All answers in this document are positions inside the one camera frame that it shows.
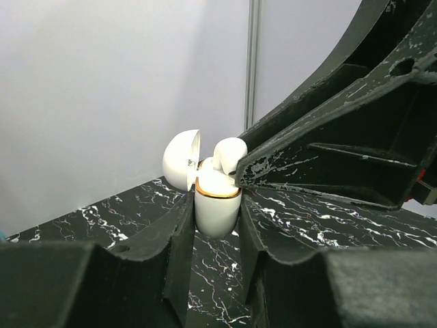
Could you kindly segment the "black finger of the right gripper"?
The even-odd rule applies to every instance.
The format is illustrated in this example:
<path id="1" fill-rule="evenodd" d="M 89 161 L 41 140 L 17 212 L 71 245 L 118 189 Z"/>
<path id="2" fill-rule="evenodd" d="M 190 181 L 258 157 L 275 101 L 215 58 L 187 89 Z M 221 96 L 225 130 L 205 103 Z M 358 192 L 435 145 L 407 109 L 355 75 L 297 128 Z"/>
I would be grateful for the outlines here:
<path id="1" fill-rule="evenodd" d="M 240 135 L 254 150 L 303 115 L 370 73 L 404 39 L 429 1 L 362 1 L 318 69 Z"/>
<path id="2" fill-rule="evenodd" d="M 244 134 L 245 189 L 401 207 L 436 158 L 436 47 L 399 45 L 342 90 L 318 88 Z"/>

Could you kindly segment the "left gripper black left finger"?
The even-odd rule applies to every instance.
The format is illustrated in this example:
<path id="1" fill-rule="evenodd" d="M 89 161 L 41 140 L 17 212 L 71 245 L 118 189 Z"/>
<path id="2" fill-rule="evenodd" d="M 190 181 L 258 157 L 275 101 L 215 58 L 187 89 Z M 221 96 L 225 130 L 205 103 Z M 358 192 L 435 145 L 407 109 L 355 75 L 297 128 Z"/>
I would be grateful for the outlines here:
<path id="1" fill-rule="evenodd" d="M 2 327 L 183 327 L 194 195 L 129 239 L 1 245 Z"/>

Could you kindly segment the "white earbud charging case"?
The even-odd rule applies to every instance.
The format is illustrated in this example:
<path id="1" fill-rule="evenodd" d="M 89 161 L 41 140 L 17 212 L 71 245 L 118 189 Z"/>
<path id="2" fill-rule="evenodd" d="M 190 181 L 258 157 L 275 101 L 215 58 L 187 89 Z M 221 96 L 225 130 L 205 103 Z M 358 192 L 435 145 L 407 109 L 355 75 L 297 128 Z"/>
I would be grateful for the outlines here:
<path id="1" fill-rule="evenodd" d="M 201 160 L 198 129 L 178 133 L 167 145 L 162 161 L 163 174 L 171 186 L 194 190 L 197 230 L 210 238 L 223 238 L 236 225 L 242 189 L 235 174 L 227 175 L 212 166 L 212 156 Z"/>

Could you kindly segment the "white earbud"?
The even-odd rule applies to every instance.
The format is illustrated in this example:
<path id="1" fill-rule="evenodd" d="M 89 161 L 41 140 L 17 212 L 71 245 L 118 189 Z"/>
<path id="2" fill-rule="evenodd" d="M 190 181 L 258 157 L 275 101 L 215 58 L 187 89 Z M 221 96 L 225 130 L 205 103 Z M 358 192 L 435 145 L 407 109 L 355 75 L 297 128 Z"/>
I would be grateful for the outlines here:
<path id="1" fill-rule="evenodd" d="M 246 142 L 238 137 L 228 137 L 218 142 L 214 148 L 212 166 L 224 174 L 235 174 L 238 161 L 247 155 Z"/>

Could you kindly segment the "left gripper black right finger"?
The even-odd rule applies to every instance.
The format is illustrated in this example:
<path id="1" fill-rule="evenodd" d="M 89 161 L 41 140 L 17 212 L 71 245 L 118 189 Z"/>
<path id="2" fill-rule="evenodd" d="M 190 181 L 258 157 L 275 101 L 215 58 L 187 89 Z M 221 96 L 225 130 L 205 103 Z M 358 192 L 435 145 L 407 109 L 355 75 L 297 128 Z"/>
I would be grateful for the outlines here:
<path id="1" fill-rule="evenodd" d="M 264 217 L 245 195 L 238 230 L 254 327 L 436 326 L 436 246 L 310 248 Z"/>

